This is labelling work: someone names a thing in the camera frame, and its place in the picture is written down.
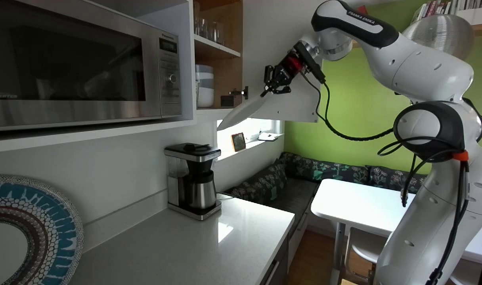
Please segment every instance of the microwave control panel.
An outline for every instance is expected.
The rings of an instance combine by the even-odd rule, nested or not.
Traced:
[[[180,80],[179,80],[179,50],[177,36],[158,35],[158,101],[161,115],[180,112]]]

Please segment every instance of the pillow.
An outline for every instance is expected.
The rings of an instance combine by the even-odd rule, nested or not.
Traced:
[[[405,171],[397,171],[391,168],[381,168],[381,166],[369,166],[369,185],[381,187],[381,188],[391,188],[391,190],[401,190],[404,187],[405,177],[408,174]],[[408,193],[416,193],[420,185],[424,182],[423,174],[415,174],[410,179],[408,183]]]
[[[255,175],[234,187],[229,194],[258,204],[267,204],[277,199],[277,194],[285,183],[285,164],[277,163],[258,171]]]
[[[332,161],[320,161],[283,152],[278,161],[285,161],[288,177],[320,182],[321,179],[339,179],[362,183],[367,179],[367,168],[342,164]]]

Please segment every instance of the decorative plate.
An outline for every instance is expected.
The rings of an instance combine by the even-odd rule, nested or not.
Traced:
[[[14,261],[17,258],[0,255],[1,270],[14,267],[12,272],[4,272],[7,275],[0,274],[0,282],[66,283],[80,256],[82,228],[72,207],[50,185],[26,177],[0,175],[0,244],[6,245],[7,240],[22,240],[9,244],[7,250],[4,247],[6,255],[22,258]]]

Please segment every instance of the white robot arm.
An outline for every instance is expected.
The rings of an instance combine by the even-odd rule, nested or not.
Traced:
[[[394,136],[432,163],[380,253],[375,283],[445,283],[482,228],[482,147],[477,144],[482,123],[461,98],[472,82],[472,68],[339,0],[323,1],[312,27],[326,60],[345,55],[348,46],[340,35],[345,33],[359,42],[374,77],[415,103],[396,117]]]

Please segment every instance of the kitchen counter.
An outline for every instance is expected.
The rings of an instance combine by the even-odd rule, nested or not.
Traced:
[[[82,255],[71,283],[255,285],[269,269],[293,213],[220,196],[204,221],[163,210]]]

